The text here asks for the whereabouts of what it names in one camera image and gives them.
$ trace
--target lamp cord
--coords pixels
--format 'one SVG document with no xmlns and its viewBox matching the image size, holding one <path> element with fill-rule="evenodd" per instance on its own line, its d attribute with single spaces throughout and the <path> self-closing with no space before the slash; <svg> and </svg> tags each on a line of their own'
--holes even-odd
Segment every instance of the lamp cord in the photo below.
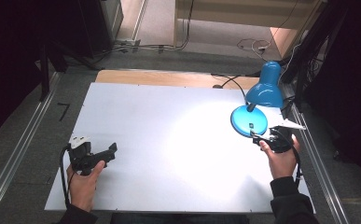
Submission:
<svg viewBox="0 0 361 224">
<path fill-rule="evenodd" d="M 243 95 L 243 98 L 244 98 L 244 104 L 247 105 L 247 101 L 246 101 L 246 94 L 244 93 L 243 91 L 243 88 L 241 87 L 241 85 L 239 85 L 239 83 L 237 81 L 235 81 L 235 78 L 237 77 L 240 77 L 240 75 L 238 76 L 235 76 L 235 77 L 228 77 L 228 76 L 224 76 L 224 75 L 219 75 L 219 74 L 211 74 L 211 76 L 213 77 L 225 77 L 227 78 L 228 80 L 226 82 L 224 82 L 222 85 L 221 85 L 221 88 L 223 88 L 227 83 L 229 83 L 230 81 L 232 81 L 233 83 L 235 83 L 239 89 L 241 90 L 242 92 L 242 95 Z"/>
</svg>

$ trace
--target metal rail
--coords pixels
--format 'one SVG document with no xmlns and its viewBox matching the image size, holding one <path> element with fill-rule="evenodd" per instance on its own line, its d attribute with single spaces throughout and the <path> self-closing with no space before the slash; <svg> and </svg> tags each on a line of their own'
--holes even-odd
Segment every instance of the metal rail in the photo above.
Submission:
<svg viewBox="0 0 361 224">
<path fill-rule="evenodd" d="M 290 85 L 284 85 L 283 90 L 285 97 L 294 95 L 293 89 Z M 328 171 L 322 159 L 320 158 L 319 152 L 312 139 L 312 135 L 309 132 L 307 122 L 303 114 L 299 113 L 299 111 L 294 105 L 292 105 L 292 114 L 295 118 L 296 123 L 301 124 L 307 128 L 305 131 L 300 130 L 301 137 L 305 143 L 305 147 L 311 158 L 313 168 L 325 194 L 327 204 L 331 210 L 331 214 L 334 217 L 335 222 L 338 224 L 350 223 L 348 217 L 346 216 L 345 210 L 343 209 L 342 203 L 340 202 L 340 197 L 338 196 L 338 193 L 334 188 L 331 178 L 329 177 Z"/>
<path fill-rule="evenodd" d="M 3 169 L 2 173 L 0 174 L 0 202 L 2 201 L 8 186 L 14 177 L 27 149 L 29 144 L 31 143 L 35 132 L 40 124 L 41 119 L 44 117 L 47 108 L 49 107 L 49 104 L 52 100 L 52 97 L 57 89 L 57 85 L 60 81 L 60 74 L 54 73 L 51 81 L 51 92 L 46 97 L 46 99 L 43 102 L 40 102 L 37 105 L 37 108 L 32 115 L 31 119 L 29 120 L 28 125 L 26 126 L 26 129 L 23 131 L 23 134 L 20 138 L 20 141 L 15 146 L 11 156 L 9 157 L 5 168 Z"/>
</svg>

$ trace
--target lamp shade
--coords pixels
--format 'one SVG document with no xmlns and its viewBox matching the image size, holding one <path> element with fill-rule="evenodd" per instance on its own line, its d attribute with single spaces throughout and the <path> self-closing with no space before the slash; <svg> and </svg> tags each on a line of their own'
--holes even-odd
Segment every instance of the lamp shade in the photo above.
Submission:
<svg viewBox="0 0 361 224">
<path fill-rule="evenodd" d="M 259 81 L 246 94 L 246 101 L 253 105 L 282 107 L 282 93 L 277 85 L 281 66 L 277 62 L 267 62 L 262 66 Z"/>
</svg>

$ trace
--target black sleeve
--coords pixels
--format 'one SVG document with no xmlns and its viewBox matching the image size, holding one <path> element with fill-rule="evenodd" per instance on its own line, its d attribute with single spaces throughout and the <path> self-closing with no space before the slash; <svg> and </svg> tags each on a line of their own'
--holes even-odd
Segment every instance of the black sleeve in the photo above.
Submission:
<svg viewBox="0 0 361 224">
<path fill-rule="evenodd" d="M 292 176 L 274 179 L 271 189 L 271 208 L 276 224 L 319 223 L 313 215 L 310 198 L 299 193 Z"/>
<path fill-rule="evenodd" d="M 73 205 L 69 205 L 57 224 L 94 224 L 98 217 Z"/>
</svg>

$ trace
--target wooden board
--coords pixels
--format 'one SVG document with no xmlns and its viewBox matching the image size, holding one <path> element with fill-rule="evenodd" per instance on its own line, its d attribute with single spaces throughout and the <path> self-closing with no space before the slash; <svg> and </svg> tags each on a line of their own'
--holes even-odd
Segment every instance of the wooden board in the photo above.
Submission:
<svg viewBox="0 0 361 224">
<path fill-rule="evenodd" d="M 250 90 L 258 83 L 259 77 L 237 77 L 236 82 L 244 89 Z M 206 87 L 223 85 L 226 77 L 214 77 L 204 73 L 179 73 L 144 70 L 103 70 L 99 72 L 95 82 L 122 83 L 177 87 Z M 224 89 L 237 90 L 239 87 L 232 81 Z"/>
</svg>

